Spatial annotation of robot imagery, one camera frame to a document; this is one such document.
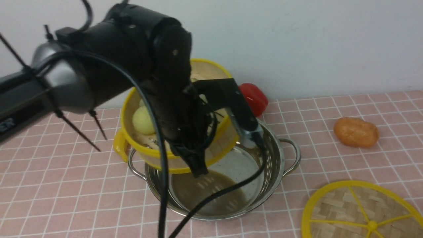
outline wire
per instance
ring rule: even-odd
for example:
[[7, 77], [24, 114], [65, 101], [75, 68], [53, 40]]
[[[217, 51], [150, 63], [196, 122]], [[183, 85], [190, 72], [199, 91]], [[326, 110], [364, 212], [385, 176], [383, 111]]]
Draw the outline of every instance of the wire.
[[90, 28], [91, 24], [93, 23], [93, 9], [90, 6], [90, 3], [87, 0], [81, 0], [84, 4], [85, 9], [87, 10], [87, 20], [85, 24], [78, 29], [79, 32], [84, 32], [88, 28]]
[[172, 234], [169, 236], [169, 238], [175, 238], [179, 234], [179, 232], [182, 230], [182, 228], [187, 224], [187, 222], [192, 218], [192, 216], [194, 216], [207, 203], [211, 202], [212, 200], [214, 200], [214, 199], [216, 199], [220, 196], [223, 196], [227, 193], [235, 191], [242, 186], [247, 185], [248, 183], [250, 183], [253, 180], [255, 180], [256, 178], [258, 178], [263, 173], [264, 168], [267, 165], [266, 148], [264, 146], [263, 139], [258, 132], [252, 133], [252, 137], [253, 137], [253, 141], [256, 143], [257, 147], [260, 149], [260, 152], [261, 152], [262, 164], [261, 164], [260, 168], [251, 177], [249, 177], [249, 178], [247, 178], [247, 179], [245, 179], [245, 180], [243, 180], [243, 181], [241, 181], [241, 182], [239, 182], [239, 183], [237, 183], [233, 186], [222, 189], [222, 190], [208, 196], [203, 201], [201, 201], [196, 207], [194, 207], [187, 214], [186, 217], [184, 217], [184, 219], [182, 219], [182, 221], [178, 224], [178, 226], [175, 228], [175, 230], [172, 232]]

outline stainless steel pot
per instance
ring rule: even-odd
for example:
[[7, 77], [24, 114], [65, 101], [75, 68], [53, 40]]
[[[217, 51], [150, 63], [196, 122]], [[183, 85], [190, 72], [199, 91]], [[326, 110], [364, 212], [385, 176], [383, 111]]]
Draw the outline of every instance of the stainless steel pot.
[[[295, 170], [301, 161], [301, 152], [299, 146], [290, 139], [276, 138], [270, 129], [262, 122], [260, 125], [264, 131], [264, 142], [266, 145], [266, 157], [267, 166], [262, 175], [255, 179], [252, 183], [240, 188], [245, 194], [246, 199], [242, 201], [245, 203], [243, 206], [236, 206], [238, 210], [224, 212], [220, 214], [206, 214], [198, 212], [192, 218], [197, 220], [222, 220], [230, 219], [237, 216], [241, 216], [266, 201], [275, 189], [280, 185], [280, 182], [284, 176]], [[281, 142], [290, 143], [296, 151], [296, 159], [294, 164], [284, 170], [285, 158], [283, 156], [283, 150], [280, 145]], [[128, 165], [131, 171], [137, 176], [147, 181], [147, 184], [155, 195], [160, 200], [160, 194], [162, 194], [162, 176], [161, 171], [145, 164], [145, 174], [139, 172], [133, 164], [133, 157], [135, 154], [133, 149], [129, 155]], [[261, 153], [258, 148], [248, 149], [243, 147], [241, 144], [237, 145], [229, 152], [224, 158], [209, 167], [209, 171], [216, 171], [227, 177], [230, 177], [234, 182], [238, 183], [241, 180], [251, 176], [262, 163]], [[172, 188], [172, 180], [178, 181], [181, 179], [179, 176], [184, 174], [171, 174], [170, 175], [170, 188], [167, 191], [169, 193], [168, 208], [176, 213], [186, 216], [189, 212], [187, 204], [180, 202], [178, 196]]]

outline pink tile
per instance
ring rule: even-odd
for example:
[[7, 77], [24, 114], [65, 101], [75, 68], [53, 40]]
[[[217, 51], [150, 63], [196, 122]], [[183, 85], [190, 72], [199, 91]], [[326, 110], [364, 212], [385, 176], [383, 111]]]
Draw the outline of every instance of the pink tile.
[[300, 168], [303, 173], [322, 173], [323, 168], [320, 165], [319, 159], [302, 160]]
[[354, 104], [350, 96], [333, 97], [333, 100], [338, 107], [351, 106]]
[[145, 191], [124, 192], [123, 207], [140, 206], [144, 204]]
[[94, 224], [96, 212], [75, 213], [71, 224], [71, 230], [91, 229]]
[[386, 120], [386, 122], [388, 124], [405, 123], [405, 120], [401, 116], [400, 113], [387, 113], [387, 114], [383, 114], [383, 118]]
[[372, 172], [378, 183], [389, 183], [399, 181], [393, 168], [373, 168]]
[[5, 174], [3, 176], [3, 181], [1, 182], [1, 185], [3, 187], [19, 186], [19, 184], [21, 184], [23, 177], [24, 177], [24, 173]]
[[407, 122], [423, 122], [423, 115], [419, 111], [406, 111], [402, 112]]
[[380, 144], [380, 147], [384, 151], [400, 150], [400, 149], [402, 149], [402, 146], [398, 142], [397, 138], [380, 138], [379, 139], [379, 144]]
[[54, 198], [51, 199], [39, 199], [34, 200], [34, 203], [29, 212], [30, 216], [41, 216], [41, 215], [50, 215], [53, 205]]
[[58, 196], [77, 196], [81, 189], [82, 181], [63, 182]]
[[267, 105], [266, 110], [264, 111], [265, 114], [267, 113], [280, 113], [279, 105], [277, 102], [271, 102]]
[[80, 231], [69, 231], [67, 238], [89, 238], [89, 237], [91, 237], [91, 230], [80, 230]]
[[391, 151], [386, 152], [385, 154], [392, 165], [405, 165], [412, 163], [405, 151]]
[[117, 237], [140, 237], [141, 226], [119, 227]]
[[25, 222], [22, 235], [44, 233], [49, 216], [30, 217]]
[[56, 145], [60, 134], [44, 135], [39, 145]]
[[299, 111], [283, 112], [282, 113], [284, 122], [302, 122], [302, 117]]
[[18, 188], [0, 188], [0, 202], [10, 202]]
[[335, 144], [317, 144], [315, 148], [319, 157], [339, 156]]
[[31, 207], [31, 203], [32, 201], [12, 202], [6, 214], [6, 218], [26, 217]]
[[376, 183], [372, 173], [369, 169], [362, 169], [362, 170], [353, 170], [349, 171], [352, 180], [361, 180], [370, 183]]
[[92, 238], [105, 238], [105, 237], [113, 238], [115, 237], [115, 234], [116, 234], [116, 228], [97, 229], [97, 230], [93, 230]]
[[60, 183], [41, 184], [36, 198], [51, 198], [56, 197], [59, 191]]
[[380, 113], [397, 112], [397, 109], [395, 108], [395, 105], [392, 102], [376, 103], [376, 107], [379, 109]]
[[305, 174], [304, 178], [308, 189], [319, 189], [328, 183], [324, 174]]
[[390, 127], [396, 136], [414, 135], [412, 128], [408, 124], [391, 125]]
[[367, 169], [367, 163], [362, 155], [345, 155], [342, 157], [347, 169]]
[[340, 107], [339, 111], [341, 112], [342, 117], [357, 117], [357, 116], [360, 116], [360, 112], [358, 112], [358, 110], [355, 106]]
[[86, 166], [90, 158], [89, 154], [84, 155], [72, 155], [69, 162], [69, 168], [76, 166]]
[[331, 97], [323, 97], [315, 99], [318, 108], [333, 108], [335, 103]]
[[48, 169], [45, 172], [43, 183], [55, 183], [60, 182], [65, 174], [65, 169]]
[[402, 181], [423, 179], [415, 165], [405, 165], [395, 167]]
[[423, 90], [415, 90], [406, 92], [411, 99], [423, 98]]
[[326, 175], [330, 183], [337, 182], [337, 181], [350, 180], [349, 175], [346, 171], [331, 172], [331, 173], [326, 173]]
[[405, 187], [410, 192], [411, 197], [423, 197], [423, 183], [422, 181], [404, 182]]
[[417, 110], [411, 101], [395, 102], [394, 103], [399, 111]]
[[81, 195], [100, 193], [103, 187], [103, 179], [88, 180], [82, 184]]
[[318, 110], [301, 111], [302, 118], [304, 121], [321, 120], [322, 117]]
[[267, 231], [264, 213], [249, 213], [242, 216], [244, 232]]
[[40, 184], [43, 180], [44, 171], [32, 171], [25, 172], [24, 179], [22, 180], [21, 185], [34, 185]]
[[263, 117], [267, 124], [283, 123], [282, 115], [280, 113], [265, 114]]
[[407, 150], [414, 163], [423, 163], [423, 149]]
[[283, 191], [305, 190], [306, 186], [301, 174], [290, 174], [282, 180]]
[[85, 174], [85, 179], [97, 179], [97, 178], [104, 178], [106, 175], [106, 165], [101, 166], [90, 166], [87, 168], [87, 172]]
[[320, 159], [325, 172], [344, 171], [345, 166], [340, 157], [322, 158]]
[[75, 144], [60, 144], [57, 145], [56, 150], [54, 151], [54, 156], [60, 155], [70, 155], [74, 150]]
[[321, 113], [321, 116], [324, 119], [340, 118], [341, 117], [337, 108], [320, 109], [320, 113]]
[[309, 132], [327, 130], [323, 120], [305, 122], [305, 126]]
[[308, 133], [292, 134], [289, 136], [289, 138], [295, 141], [300, 146], [311, 145], [311, 139]]
[[113, 227], [118, 224], [119, 209], [117, 210], [100, 210], [97, 212], [95, 228]]
[[45, 170], [49, 164], [50, 158], [32, 159], [28, 171]]
[[370, 94], [369, 96], [373, 102], [389, 102], [386, 94]]
[[41, 140], [41, 136], [27, 136], [22, 140], [21, 147], [37, 146]]
[[217, 222], [217, 235], [233, 235], [241, 233], [240, 219], [232, 219]]
[[287, 123], [286, 129], [288, 130], [289, 134], [297, 134], [297, 133], [306, 133], [307, 128], [303, 122], [293, 122]]
[[357, 108], [361, 115], [371, 115], [379, 113], [374, 104], [357, 105]]
[[392, 101], [408, 100], [408, 97], [404, 92], [391, 92], [387, 93], [387, 95]]
[[272, 124], [268, 126], [270, 130], [277, 136], [288, 134], [288, 132], [286, 132], [285, 124]]
[[423, 99], [413, 100], [414, 105], [420, 110], [423, 110]]
[[371, 168], [390, 165], [383, 153], [364, 154], [364, 158]]
[[72, 214], [52, 215], [49, 224], [47, 225], [46, 232], [57, 232], [68, 230], [71, 222]]
[[0, 236], [19, 235], [25, 219], [4, 220], [0, 228]]
[[272, 194], [269, 199], [264, 202], [265, 211], [286, 210], [287, 208], [285, 196], [283, 194]]
[[316, 153], [316, 150], [314, 149], [314, 146], [312, 145], [301, 146], [301, 156], [304, 159], [317, 158], [317, 153]]
[[14, 201], [34, 199], [37, 191], [38, 191], [38, 185], [19, 187]]
[[266, 214], [269, 231], [292, 229], [288, 212], [272, 212]]
[[119, 225], [141, 224], [142, 215], [143, 215], [142, 207], [124, 208], [121, 210]]
[[191, 220], [192, 222], [192, 237], [201, 238], [201, 237], [215, 237], [216, 228], [214, 222], [203, 222]]
[[77, 197], [57, 198], [53, 208], [53, 213], [73, 212], [77, 203]]
[[282, 112], [298, 111], [297, 103], [295, 101], [280, 102], [279, 107]]
[[289, 211], [289, 214], [292, 217], [294, 229], [301, 229], [302, 213], [303, 213], [303, 209]]
[[20, 148], [15, 155], [15, 160], [19, 159], [31, 159], [34, 156], [36, 147]]
[[289, 192], [285, 195], [290, 210], [305, 207], [309, 199], [307, 191]]
[[37, 151], [35, 151], [34, 158], [51, 157], [55, 148], [55, 145], [38, 147]]
[[125, 178], [107, 178], [104, 182], [103, 193], [120, 192], [124, 190]]
[[409, 198], [410, 196], [407, 193], [407, 190], [405, 189], [402, 182], [396, 182], [396, 183], [384, 183], [381, 184], [382, 187], [388, 189], [391, 192], [394, 192], [395, 194], [399, 195], [402, 198]]
[[386, 125], [386, 122], [385, 122], [384, 118], [382, 117], [382, 115], [363, 116], [363, 120], [370, 122], [370, 123], [373, 123], [376, 126]]
[[102, 194], [99, 209], [120, 208], [123, 193]]
[[314, 144], [333, 142], [332, 137], [328, 131], [310, 132], [310, 136]]

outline white grout line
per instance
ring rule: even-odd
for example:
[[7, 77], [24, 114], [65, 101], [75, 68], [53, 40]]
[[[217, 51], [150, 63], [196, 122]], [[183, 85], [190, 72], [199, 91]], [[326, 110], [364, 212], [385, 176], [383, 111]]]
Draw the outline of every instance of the white grout line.
[[[116, 125], [115, 134], [118, 132], [119, 122], [120, 122], [120, 120], [118, 119], [118, 121], [117, 121], [117, 125]], [[104, 173], [103, 185], [102, 185], [102, 189], [100, 190], [99, 201], [98, 201], [98, 203], [97, 203], [97, 210], [96, 210], [96, 214], [94, 215], [93, 226], [92, 226], [92, 229], [91, 229], [91, 230], [92, 230], [92, 231], [91, 231], [91, 237], [93, 237], [93, 234], [94, 234], [94, 228], [95, 228], [96, 221], [97, 221], [98, 209], [99, 209], [99, 206], [100, 206], [100, 201], [101, 201], [101, 199], [102, 199], [103, 190], [104, 190], [104, 185], [105, 185], [105, 183], [106, 183], [107, 171], [109, 170], [110, 160], [111, 160], [111, 158], [112, 158], [112, 152], [113, 152], [113, 150], [111, 150], [111, 151], [110, 151], [110, 153], [109, 153], [109, 161], [108, 161], [108, 163], [107, 163], [106, 172]]]

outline yellow colander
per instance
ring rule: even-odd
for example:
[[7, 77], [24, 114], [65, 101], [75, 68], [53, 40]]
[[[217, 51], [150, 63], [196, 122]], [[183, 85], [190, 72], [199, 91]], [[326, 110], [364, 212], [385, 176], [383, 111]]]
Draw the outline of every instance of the yellow colander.
[[[205, 59], [191, 59], [191, 81], [205, 79], [231, 78], [231, 74], [222, 66], [215, 62]], [[130, 144], [141, 156], [141, 158], [150, 166], [161, 169], [160, 153], [156, 145], [155, 135], [141, 135], [135, 132], [132, 125], [132, 116], [139, 108], [141, 96], [133, 88], [126, 98], [121, 111], [121, 129], [115, 136], [113, 148], [122, 160], [127, 163], [128, 155], [126, 153], [128, 144]], [[218, 110], [217, 116], [219, 124], [216, 130], [216, 136], [206, 150], [206, 165], [210, 166], [224, 155], [226, 155], [238, 141], [238, 134], [233, 127], [225, 110]], [[166, 142], [169, 172], [172, 174], [183, 174], [191, 172], [187, 164], [181, 157], [175, 156]]]

